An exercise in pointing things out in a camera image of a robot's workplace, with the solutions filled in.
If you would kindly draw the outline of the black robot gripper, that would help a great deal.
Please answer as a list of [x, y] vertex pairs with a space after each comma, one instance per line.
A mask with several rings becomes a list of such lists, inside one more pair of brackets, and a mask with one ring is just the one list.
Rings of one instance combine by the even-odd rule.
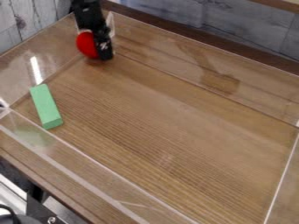
[[114, 47], [100, 1], [71, 0], [71, 8], [75, 14], [78, 27], [92, 31], [99, 58], [103, 61], [111, 60], [114, 58]]

